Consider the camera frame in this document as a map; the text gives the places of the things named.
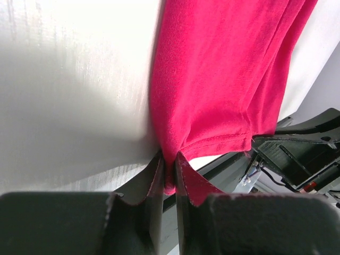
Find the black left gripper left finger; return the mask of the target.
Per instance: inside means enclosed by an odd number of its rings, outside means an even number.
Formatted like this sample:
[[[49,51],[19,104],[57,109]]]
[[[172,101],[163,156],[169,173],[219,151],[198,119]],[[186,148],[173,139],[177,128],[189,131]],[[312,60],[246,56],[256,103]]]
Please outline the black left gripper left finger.
[[[158,254],[164,159],[113,192],[1,196],[1,254]]]

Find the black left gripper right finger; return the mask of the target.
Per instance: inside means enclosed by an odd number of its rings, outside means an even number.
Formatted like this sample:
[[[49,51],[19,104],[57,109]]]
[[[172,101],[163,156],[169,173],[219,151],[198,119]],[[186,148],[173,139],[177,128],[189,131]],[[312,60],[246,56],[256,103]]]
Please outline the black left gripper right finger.
[[[180,254],[339,254],[339,215],[319,195],[225,193],[175,160]]]

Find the pink t shirt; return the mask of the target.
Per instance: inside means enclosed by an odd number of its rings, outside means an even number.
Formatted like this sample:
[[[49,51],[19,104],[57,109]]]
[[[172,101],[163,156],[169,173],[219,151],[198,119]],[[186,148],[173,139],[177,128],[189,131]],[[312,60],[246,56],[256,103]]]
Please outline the pink t shirt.
[[[276,130],[294,46],[316,1],[166,1],[150,84],[165,162],[248,151]]]

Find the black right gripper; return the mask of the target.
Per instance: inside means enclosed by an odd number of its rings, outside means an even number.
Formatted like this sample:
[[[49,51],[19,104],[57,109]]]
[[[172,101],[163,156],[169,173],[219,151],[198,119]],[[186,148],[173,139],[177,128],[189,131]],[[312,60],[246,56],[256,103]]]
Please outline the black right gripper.
[[[273,135],[253,138],[252,150],[261,169],[281,176],[300,193],[326,195],[339,202],[339,111],[329,108]]]

